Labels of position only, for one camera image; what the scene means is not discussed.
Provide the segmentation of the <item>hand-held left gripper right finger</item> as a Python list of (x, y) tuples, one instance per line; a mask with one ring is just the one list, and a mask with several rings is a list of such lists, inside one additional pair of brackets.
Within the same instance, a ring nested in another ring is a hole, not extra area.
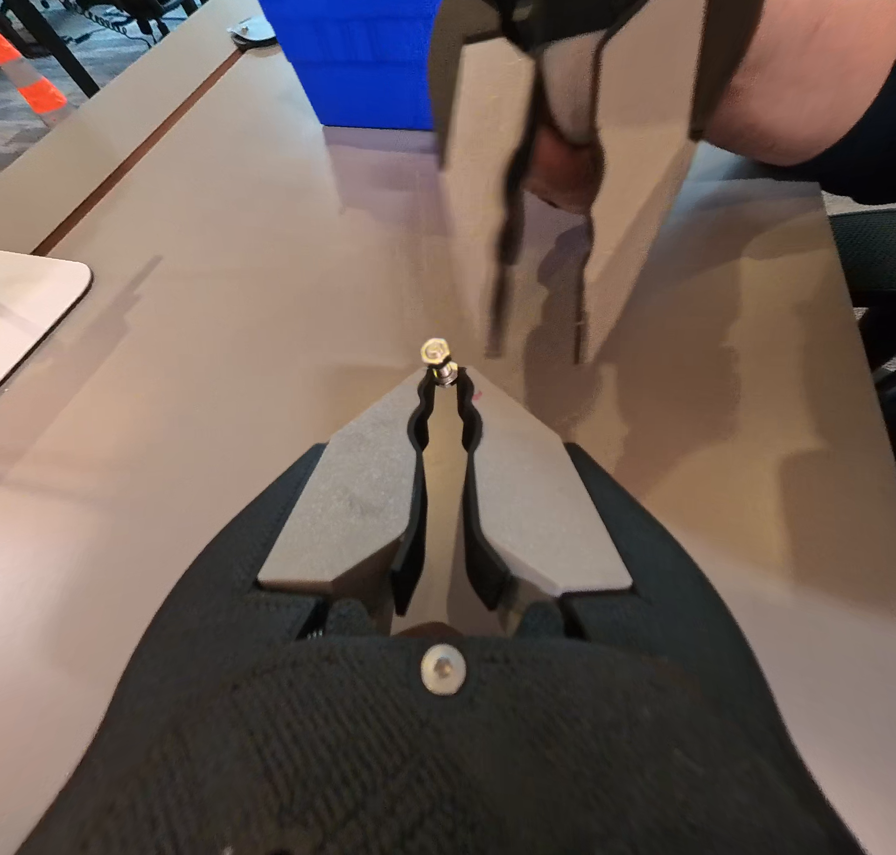
[(456, 382), (470, 585), (489, 611), (624, 592), (633, 579), (562, 439), (475, 368)]

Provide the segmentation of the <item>person's right hand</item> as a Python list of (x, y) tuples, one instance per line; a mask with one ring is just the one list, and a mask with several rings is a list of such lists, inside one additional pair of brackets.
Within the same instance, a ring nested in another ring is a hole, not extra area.
[[(546, 108), (524, 183), (540, 200), (579, 215), (599, 187), (586, 129), (600, 37), (546, 49)], [(895, 0), (765, 0), (703, 137), (774, 167), (802, 164), (865, 114), (890, 76), (894, 54)]]

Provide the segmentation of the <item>person's right forearm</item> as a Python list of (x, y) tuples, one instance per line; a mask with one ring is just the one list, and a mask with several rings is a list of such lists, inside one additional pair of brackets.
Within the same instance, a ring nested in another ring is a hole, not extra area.
[(895, 201), (895, 68), (853, 127), (815, 160), (822, 189), (865, 205)]

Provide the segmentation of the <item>orange traffic cone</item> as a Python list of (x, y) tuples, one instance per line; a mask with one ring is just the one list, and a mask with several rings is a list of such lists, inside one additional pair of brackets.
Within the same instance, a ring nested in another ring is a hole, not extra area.
[(71, 113), (71, 107), (62, 91), (42, 76), (3, 35), (1, 71), (48, 129), (53, 129)]

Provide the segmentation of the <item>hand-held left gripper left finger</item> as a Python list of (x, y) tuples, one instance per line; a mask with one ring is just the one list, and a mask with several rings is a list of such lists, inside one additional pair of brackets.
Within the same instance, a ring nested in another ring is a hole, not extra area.
[(425, 559), (431, 413), (432, 381), (418, 369), (330, 437), (260, 569), (261, 587), (406, 614)]

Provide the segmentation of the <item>blue plastic bin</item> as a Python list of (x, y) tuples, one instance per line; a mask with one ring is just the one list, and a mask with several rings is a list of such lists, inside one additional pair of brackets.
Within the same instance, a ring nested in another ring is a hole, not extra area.
[(442, 0), (258, 0), (321, 125), (430, 132)]

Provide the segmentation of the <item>wooden desk with black legs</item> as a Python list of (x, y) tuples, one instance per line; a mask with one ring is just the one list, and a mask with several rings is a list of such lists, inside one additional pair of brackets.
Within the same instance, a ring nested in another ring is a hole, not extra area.
[(92, 98), (99, 92), (99, 85), (30, 0), (2, 0), (2, 2), (36, 43), (56, 60), (68, 77), (71, 77), (86, 98)]

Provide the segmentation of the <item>white and wood document stand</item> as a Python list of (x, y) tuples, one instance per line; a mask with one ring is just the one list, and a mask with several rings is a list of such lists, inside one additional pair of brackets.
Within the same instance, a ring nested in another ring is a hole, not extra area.
[(1, 252), (1, 380), (8, 379), (84, 298), (82, 262)]

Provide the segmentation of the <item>round metal table grommet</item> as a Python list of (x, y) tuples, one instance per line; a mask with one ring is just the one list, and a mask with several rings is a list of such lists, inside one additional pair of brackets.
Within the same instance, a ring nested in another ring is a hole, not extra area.
[(231, 41), (241, 53), (278, 45), (273, 27), (263, 15), (239, 21), (228, 27), (227, 31)]

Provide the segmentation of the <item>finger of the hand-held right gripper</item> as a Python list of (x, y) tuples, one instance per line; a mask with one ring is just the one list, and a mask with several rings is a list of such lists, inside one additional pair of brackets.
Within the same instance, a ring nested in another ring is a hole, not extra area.
[(708, 0), (647, 0), (598, 54), (602, 160), (581, 271), (575, 361), (593, 361), (616, 325), (689, 171), (693, 91)]
[(536, 62), (504, 39), (462, 48), (442, 193), (459, 303), (483, 355), (503, 355), (532, 156)]

